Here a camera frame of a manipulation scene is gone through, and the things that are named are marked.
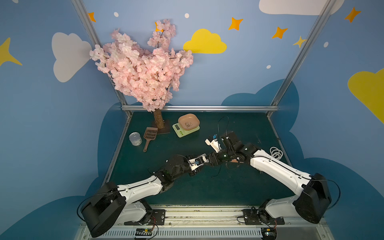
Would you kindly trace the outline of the green electronic kitchen scale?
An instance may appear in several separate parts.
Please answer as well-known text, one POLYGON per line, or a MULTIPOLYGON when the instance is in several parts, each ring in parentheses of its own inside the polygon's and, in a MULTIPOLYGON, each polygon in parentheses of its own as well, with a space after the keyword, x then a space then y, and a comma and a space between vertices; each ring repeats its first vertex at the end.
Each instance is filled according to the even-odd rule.
POLYGON ((187 135, 190 135, 194 132, 197 132, 199 129, 200 129, 200 126, 197 126, 196 128, 194 129, 191 129, 191 130, 184 130, 179 123, 176 123, 174 125, 172 125, 172 128, 173 130, 175 131, 175 133, 177 134, 177 136, 179 138, 183 138, 187 135))

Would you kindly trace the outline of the orange power strip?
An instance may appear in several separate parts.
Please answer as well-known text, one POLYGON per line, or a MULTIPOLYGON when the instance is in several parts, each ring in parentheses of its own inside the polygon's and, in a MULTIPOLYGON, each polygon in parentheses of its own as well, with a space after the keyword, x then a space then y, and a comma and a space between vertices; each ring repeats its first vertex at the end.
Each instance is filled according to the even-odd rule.
POLYGON ((239 160, 231 160, 229 163, 243 164, 244 162, 241 162, 239 160))

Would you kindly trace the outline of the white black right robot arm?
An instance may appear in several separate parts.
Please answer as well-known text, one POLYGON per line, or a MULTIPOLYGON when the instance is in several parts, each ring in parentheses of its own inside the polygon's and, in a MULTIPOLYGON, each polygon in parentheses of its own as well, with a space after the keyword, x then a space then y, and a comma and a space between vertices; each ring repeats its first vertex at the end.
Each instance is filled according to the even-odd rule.
POLYGON ((294 195, 282 199, 266 200, 258 207, 256 216, 268 224, 280 217, 301 217, 318 224, 332 202, 327 179, 299 171, 274 158, 259 147, 238 140, 234 132, 205 140, 214 149, 207 159, 212 166, 233 162, 250 165, 260 172, 273 177, 290 189, 294 195))

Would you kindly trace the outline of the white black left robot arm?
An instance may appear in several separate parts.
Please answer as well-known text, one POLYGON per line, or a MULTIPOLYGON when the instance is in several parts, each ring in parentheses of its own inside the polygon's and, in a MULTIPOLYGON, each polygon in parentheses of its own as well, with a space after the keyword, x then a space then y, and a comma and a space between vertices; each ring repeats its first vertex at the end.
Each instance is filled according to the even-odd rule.
POLYGON ((182 175, 192 176, 208 164, 206 154, 194 159, 175 155, 147 179, 126 185, 108 182, 80 204, 83 221, 93 238, 106 233, 119 219, 144 224, 152 214, 144 198, 167 191, 182 175))

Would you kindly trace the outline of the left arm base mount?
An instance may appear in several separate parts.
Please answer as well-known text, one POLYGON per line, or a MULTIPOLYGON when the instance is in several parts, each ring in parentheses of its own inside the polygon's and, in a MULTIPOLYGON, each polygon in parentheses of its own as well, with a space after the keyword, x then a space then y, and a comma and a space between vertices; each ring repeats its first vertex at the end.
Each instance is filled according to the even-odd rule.
POLYGON ((146 200, 139 200, 125 206, 121 214, 125 226, 147 225, 151 220, 158 226, 165 223, 166 210, 154 210, 146 200))

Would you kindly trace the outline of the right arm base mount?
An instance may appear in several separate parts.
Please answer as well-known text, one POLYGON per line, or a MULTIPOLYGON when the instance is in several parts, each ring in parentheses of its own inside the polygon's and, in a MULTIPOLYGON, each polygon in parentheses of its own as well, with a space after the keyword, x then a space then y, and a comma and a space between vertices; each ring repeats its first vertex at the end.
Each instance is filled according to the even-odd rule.
POLYGON ((273 219, 266 211, 267 203, 271 199, 267 199, 258 208, 251 207, 249 209, 243 209, 243 218, 246 225, 284 225, 285 221, 283 217, 273 219))

